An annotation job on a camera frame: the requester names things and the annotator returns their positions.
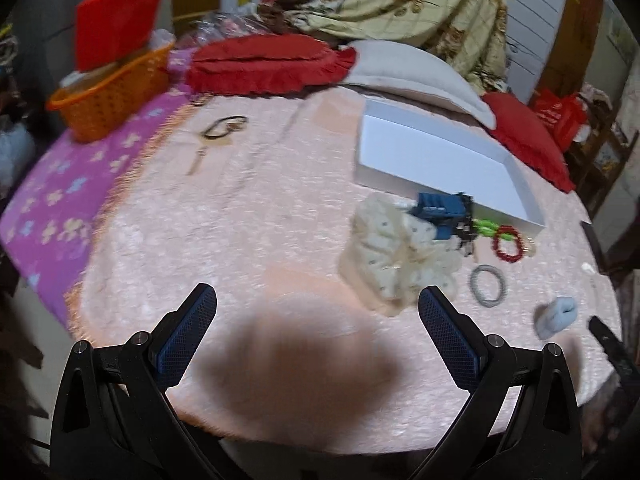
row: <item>basket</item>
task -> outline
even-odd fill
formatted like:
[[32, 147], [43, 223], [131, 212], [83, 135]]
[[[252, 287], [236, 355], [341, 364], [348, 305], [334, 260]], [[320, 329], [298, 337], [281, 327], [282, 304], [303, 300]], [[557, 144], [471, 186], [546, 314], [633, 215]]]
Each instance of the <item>basket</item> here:
[[47, 110], [60, 112], [77, 142], [103, 139], [151, 98], [167, 90], [166, 64], [173, 46], [170, 43], [134, 59], [87, 90], [57, 90], [47, 102]]

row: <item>bed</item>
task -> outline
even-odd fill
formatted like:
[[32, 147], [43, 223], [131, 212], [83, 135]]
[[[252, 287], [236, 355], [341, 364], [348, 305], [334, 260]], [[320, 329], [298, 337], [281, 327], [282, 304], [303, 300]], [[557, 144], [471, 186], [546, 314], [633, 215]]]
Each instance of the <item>bed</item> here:
[[[486, 135], [453, 112], [368, 98]], [[210, 283], [216, 318], [182, 382], [167, 392], [186, 421], [221, 436], [341, 454], [432, 447], [466, 393], [452, 382], [416, 309], [391, 318], [372, 313], [337, 273], [354, 206], [371, 193], [352, 175], [364, 103], [352, 89], [329, 88], [301, 98], [215, 97], [196, 107], [174, 87], [104, 146], [60, 140], [18, 191], [0, 237], [47, 307], [96, 346], [151, 330], [196, 283]], [[207, 146], [193, 171], [202, 146], [197, 132], [229, 115], [247, 116], [246, 130]], [[113, 156], [92, 161], [103, 149]], [[99, 171], [92, 170], [96, 162]], [[547, 218], [536, 256], [504, 264], [507, 300], [491, 310], [468, 291], [475, 263], [466, 258], [453, 303], [485, 333], [538, 349], [537, 307], [573, 296], [578, 319], [554, 340], [583, 403], [610, 373], [586, 322], [597, 314], [620, 333], [614, 293], [608, 278], [581, 269], [594, 261], [579, 228], [588, 217], [578, 197], [521, 168]], [[282, 327], [287, 343], [278, 346], [272, 336]], [[346, 339], [308, 344], [318, 330], [339, 336], [345, 327]], [[332, 352], [345, 349], [352, 356], [357, 349], [357, 359], [344, 361], [339, 381], [329, 380]], [[516, 394], [494, 432], [505, 429]]]

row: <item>gray ring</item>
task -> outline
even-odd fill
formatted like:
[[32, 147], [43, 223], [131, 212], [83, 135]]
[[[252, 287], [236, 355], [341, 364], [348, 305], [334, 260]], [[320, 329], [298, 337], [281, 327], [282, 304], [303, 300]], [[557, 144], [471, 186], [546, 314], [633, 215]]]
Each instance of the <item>gray ring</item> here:
[[[478, 290], [478, 274], [483, 271], [489, 272], [498, 278], [498, 282], [500, 283], [500, 294], [498, 294], [498, 297], [495, 298], [495, 300], [488, 300]], [[478, 265], [471, 271], [471, 276], [469, 276], [469, 288], [471, 289], [471, 293], [474, 295], [474, 298], [476, 298], [476, 301], [487, 308], [500, 305], [504, 301], [504, 298], [507, 297], [507, 281], [504, 279], [504, 274], [500, 269], [491, 265]]]

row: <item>light blue cloth roll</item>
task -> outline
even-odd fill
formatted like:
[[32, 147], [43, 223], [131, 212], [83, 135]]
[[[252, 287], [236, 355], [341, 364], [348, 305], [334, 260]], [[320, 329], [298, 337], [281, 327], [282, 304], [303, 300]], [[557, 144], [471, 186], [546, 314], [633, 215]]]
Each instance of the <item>light blue cloth roll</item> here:
[[578, 317], [578, 306], [571, 296], [558, 296], [549, 303], [536, 321], [536, 333], [542, 340], [550, 339], [567, 328]]

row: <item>open cardboard box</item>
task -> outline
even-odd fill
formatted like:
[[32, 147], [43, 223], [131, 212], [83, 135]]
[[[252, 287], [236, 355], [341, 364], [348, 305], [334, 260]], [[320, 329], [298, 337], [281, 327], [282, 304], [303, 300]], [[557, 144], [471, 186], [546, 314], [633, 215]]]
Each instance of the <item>open cardboard box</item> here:
[[357, 184], [416, 199], [464, 192], [474, 217], [535, 237], [545, 219], [514, 158], [492, 139], [427, 115], [367, 100], [356, 151]]

